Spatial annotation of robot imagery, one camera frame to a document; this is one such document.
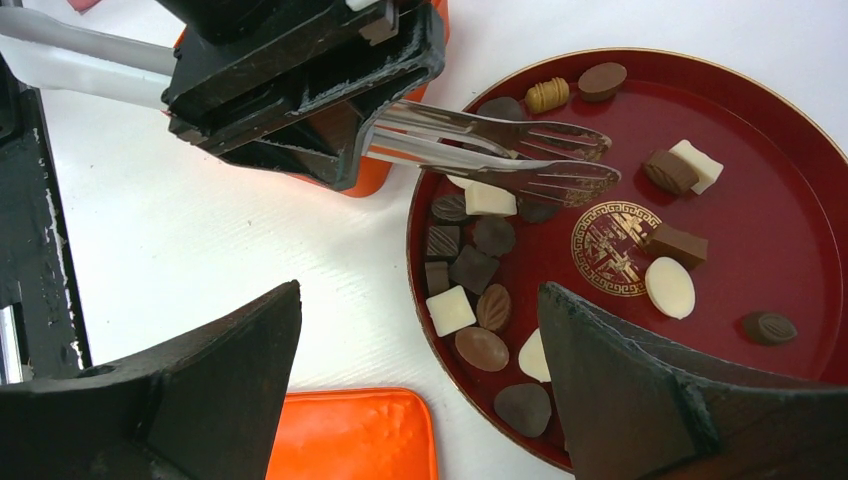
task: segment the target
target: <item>gold ornamental pattern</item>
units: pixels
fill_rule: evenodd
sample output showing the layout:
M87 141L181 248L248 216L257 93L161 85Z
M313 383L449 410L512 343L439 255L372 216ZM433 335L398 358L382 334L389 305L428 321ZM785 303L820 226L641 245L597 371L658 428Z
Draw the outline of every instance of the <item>gold ornamental pattern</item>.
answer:
M661 220L631 202L604 202L584 213L571 233L571 254L583 277L595 288L619 297L645 294L639 250Z

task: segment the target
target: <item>round tray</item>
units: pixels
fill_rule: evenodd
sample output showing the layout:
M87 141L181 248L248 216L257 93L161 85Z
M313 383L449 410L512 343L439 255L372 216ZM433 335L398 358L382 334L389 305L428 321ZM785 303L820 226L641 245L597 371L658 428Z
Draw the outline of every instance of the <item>round tray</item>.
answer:
M461 193L444 176L424 173L410 209L409 275L424 332L445 370L466 398L498 429L538 457L571 467L558 416L535 439L520 436L496 415L495 395L533 382L517 354L537 328L536 291L555 281L639 326L742 365L832 383L848 383L848 333L843 277L848 272L848 164L833 142L803 113L762 85L719 65L668 52L593 50L542 62L504 79L479 97L522 99L528 88L559 76L576 81L603 62L627 67L628 79L611 101L575 98L533 119L584 125L606 133L613 145L601 160L621 170L622 182L584 208L564 209L543 224L518 216L517 243L501 257L492 283L504 285L513 316L501 338L510 363L497 373L470 366L453 335L436 336L425 306L425 238L432 201ZM640 170L654 149L688 139L725 165L703 195L674 199ZM638 248L659 222L709 240L709 260L692 272L697 304L682 320L663 316L645 295L650 259ZM471 243L472 226L463 242ZM599 243L598 238L607 241ZM477 297L467 292L472 307ZM798 337L780 347L753 344L741 319L756 310L790 318ZM551 392L550 384L545 384Z

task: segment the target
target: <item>white table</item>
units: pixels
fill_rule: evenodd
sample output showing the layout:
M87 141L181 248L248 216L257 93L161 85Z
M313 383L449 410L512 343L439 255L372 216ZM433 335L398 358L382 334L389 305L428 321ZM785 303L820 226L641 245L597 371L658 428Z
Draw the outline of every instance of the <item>white table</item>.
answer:
M675 50L759 80L848 148L848 3L721 0L450 0L448 67L426 100L460 108L550 56L607 46ZM161 45L182 25L153 0L104 0L62 21ZM476 13L485 9L485 14ZM349 199L229 167L177 140L159 112L44 92L92 358L132 354L275 285L302 284L290 390L399 385L435 419L442 478L563 478L466 402L434 358L407 286L407 208L417 172Z

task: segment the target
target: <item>milk chocolate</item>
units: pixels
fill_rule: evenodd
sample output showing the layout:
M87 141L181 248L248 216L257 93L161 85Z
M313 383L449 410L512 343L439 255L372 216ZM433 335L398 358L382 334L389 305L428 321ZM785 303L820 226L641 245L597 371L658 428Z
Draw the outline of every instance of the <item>milk chocolate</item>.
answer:
M672 195L683 195L698 183L698 173L682 158L666 150L654 150L642 171L651 182Z
M748 338L761 345L782 345L798 336L788 318L774 312L753 312L742 320Z
M595 65L583 72L577 81L580 90L580 98L586 102L603 102L612 98L624 79L627 78L627 69L618 63L602 63Z
M427 258L453 260L459 255L459 227L434 225L427 232Z
M477 250L491 257L500 257L515 246L515 229L502 217L487 216L474 225L474 244Z
M434 297L450 288L448 262L427 262L424 264L424 273L427 275L428 296Z
M466 362L484 372L499 372L509 363L506 344L485 328L465 327L456 332L454 343Z
M504 388L495 396L494 406L501 420L528 438L545 433L551 420L551 398L536 383Z
M518 199L518 215L528 223L547 222L562 208L561 204Z
M648 235L645 253L653 257L670 257L686 270L692 270L707 261L707 240L681 232L661 223Z
M512 301L503 285L493 284L477 301L477 322L486 330L502 332L512 315Z
M466 245L459 257L448 269L448 276L454 282L469 291L482 295L492 281L501 262L480 253L476 248Z
M518 100L510 97L498 97L489 100L483 105L480 105L480 108L477 109L477 115L513 122L527 120L527 115L524 114L521 104L518 103Z
M443 195L433 201L430 207L436 223L443 225L462 225L468 223L471 217L465 213L465 195Z

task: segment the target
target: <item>gold rim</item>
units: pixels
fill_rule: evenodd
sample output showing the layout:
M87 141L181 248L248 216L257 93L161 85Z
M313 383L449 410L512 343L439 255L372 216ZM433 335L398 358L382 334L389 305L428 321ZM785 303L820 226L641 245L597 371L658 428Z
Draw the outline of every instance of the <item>gold rim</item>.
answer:
M521 70L518 70L516 72L513 72L510 75L507 75L507 76L501 78L497 82L493 83L492 86L487 88L485 91L483 91L482 93L480 93L479 95L474 97L474 99L471 100L463 108L463 110L467 110L469 107L471 107L471 105L474 105L475 103L477 103L481 98L488 95L489 92L491 92L495 88L499 87L500 85L502 85L505 82L512 80L513 78L515 78L519 75L524 74L528 70L532 70L533 68L544 65L546 63L562 60L562 59L565 59L565 58L575 57L575 56L578 56L578 55L586 55L586 54L590 54L590 53L600 53L600 52L642 52L642 53L656 53L656 54L661 54L661 55L669 55L669 56L672 56L672 57L684 58L684 59L691 60L691 61L694 61L694 62L709 65L713 68L717 68L719 70L723 70L723 71L728 72L732 75L735 75L735 76L737 76L737 77L739 77L739 78L741 78L741 79L743 79L747 82L750 82L751 84L765 90L767 93L769 93L773 97L777 98L778 100L780 100L781 102L786 104L786 106L788 106L789 108L794 110L795 113L800 115L810 125L812 125L813 127L815 127L816 130L818 130L819 134L821 136L823 136L830 143L830 145L833 147L833 149L836 150L836 152L842 157L842 161L845 162L846 165L848 165L848 157L845 156L845 152L843 152L842 149L839 148L839 145L837 145L836 142L833 141L833 139L830 137L830 135L828 135L827 132L825 132L821 128L821 126L819 126L818 123L813 121L813 119L810 118L806 113L801 111L801 109L796 107L792 102L790 102L789 100L784 98L779 93L777 93L774 90L772 90L771 88L763 85L762 83L758 82L757 80L754 80L753 78L748 77L747 75L739 73L735 70L727 68L727 67L720 65L718 63L711 62L709 60L705 60L703 58L695 57L695 56L692 56L692 55L686 55L686 54L683 54L683 53L671 52L671 51L668 51L668 50L659 50L659 49L651 49L651 48L629 48L629 47L628 48L594 48L594 49L580 50L580 51L577 51L577 52L566 53L566 54L563 54L563 55L557 55L557 56L554 56L554 57L550 57L550 58L547 58L545 60L541 60L539 62L536 62L532 65L526 66L526 67L522 68ZM421 306L419 305L419 303L418 303L418 301L415 297L415 288L413 286L414 279L412 278L412 262L411 262L411 258L410 258L409 238L410 238L411 233L412 233L412 210L413 210L413 207L414 207L414 204L415 204L416 197L418 195L418 190L421 187L421 182L424 179L425 173L426 172L421 172L421 174L418 176L418 181L415 183L415 190L413 190L413 194L412 194L412 201L410 202L410 205L409 205L409 214L407 215L408 218L407 218L407 222L406 222L406 264L407 264L406 270L407 270L407 277L409 278L409 291L410 291L410 294L412 295L413 300L415 301L415 311L418 314L418 321L421 323L421 331L424 333L424 337L427 338L427 344L430 345L430 350L433 352L433 355L439 360L439 365L442 366L442 370L444 370L445 373L447 373L448 377L451 379L451 382L453 382L453 386L459 391L460 394L462 394L462 396L465 398L465 400L468 403L470 403L471 406L474 407L475 410L477 410L477 412L480 413L480 415L482 415L486 420L489 421L490 424L492 424L493 427L495 427L498 431L500 431L502 434L504 434L504 436L506 436L513 443L515 443L516 445L521 447L521 449L530 453L534 457L539 458L540 460L542 460L545 463L548 463L550 465L553 465L554 467L566 470L568 472L572 472L571 468L568 468L565 465L562 465L558 462L555 462L552 459L547 458L547 457L541 455L540 453L538 453L538 452L536 452L536 451L534 451L530 448L527 448L525 445L522 445L521 443L519 443L519 441L516 438L514 438L514 433L512 431L509 431L505 428L502 428L501 425L497 421L495 421L493 418L491 418L491 416L488 413L486 413L483 409L481 409L480 406L477 405L477 403L474 400L472 400L471 397L465 392L465 390L463 390L462 387L459 386L459 382L457 381L456 377L454 377L453 373L450 371L450 369L447 367L447 365L445 365L444 360L442 360L442 356L439 355L439 352L436 350L436 345L433 342L433 338L427 333L427 329L424 327L424 322L425 322L424 318L427 315L426 315L425 312L422 311Z

